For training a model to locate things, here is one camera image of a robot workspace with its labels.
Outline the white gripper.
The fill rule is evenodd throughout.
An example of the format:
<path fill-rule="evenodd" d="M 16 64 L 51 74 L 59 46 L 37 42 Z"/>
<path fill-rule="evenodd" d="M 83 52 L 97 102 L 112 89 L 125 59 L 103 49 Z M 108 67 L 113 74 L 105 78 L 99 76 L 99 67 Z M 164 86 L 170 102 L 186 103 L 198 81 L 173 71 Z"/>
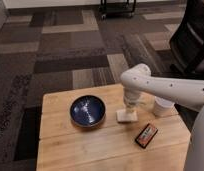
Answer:
<path fill-rule="evenodd" d="M 124 103 L 127 106 L 127 113 L 133 114 L 135 112 L 135 107 L 138 104 L 138 100 L 141 96 L 140 91 L 134 91 L 125 89 L 124 90 Z"/>

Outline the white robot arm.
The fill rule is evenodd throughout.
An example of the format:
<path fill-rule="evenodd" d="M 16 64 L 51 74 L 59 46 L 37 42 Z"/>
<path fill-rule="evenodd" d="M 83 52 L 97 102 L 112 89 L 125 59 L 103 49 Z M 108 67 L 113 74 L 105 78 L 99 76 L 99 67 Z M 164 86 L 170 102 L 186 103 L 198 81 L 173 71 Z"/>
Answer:
<path fill-rule="evenodd" d="M 146 64 L 138 64 L 120 76 L 124 103 L 133 106 L 141 92 L 197 111 L 187 150 L 184 171 L 204 171 L 204 80 L 154 77 Z"/>

